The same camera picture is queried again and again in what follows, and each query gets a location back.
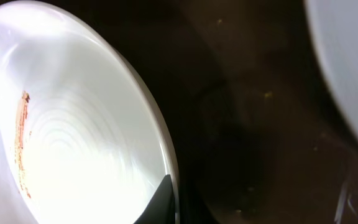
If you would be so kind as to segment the white plate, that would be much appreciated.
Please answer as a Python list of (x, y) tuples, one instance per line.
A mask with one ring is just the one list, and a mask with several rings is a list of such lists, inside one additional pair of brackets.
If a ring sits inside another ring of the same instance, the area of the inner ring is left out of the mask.
[(305, 8), (324, 80), (358, 140), (358, 0), (306, 0)]
[(170, 175), (169, 131), (130, 63), (73, 14), (0, 5), (0, 223), (134, 223)]

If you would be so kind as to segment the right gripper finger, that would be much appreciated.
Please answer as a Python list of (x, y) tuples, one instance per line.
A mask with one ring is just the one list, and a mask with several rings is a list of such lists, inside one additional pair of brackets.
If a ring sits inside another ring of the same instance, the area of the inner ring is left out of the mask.
[(172, 180), (166, 175), (134, 224), (174, 224), (175, 198)]

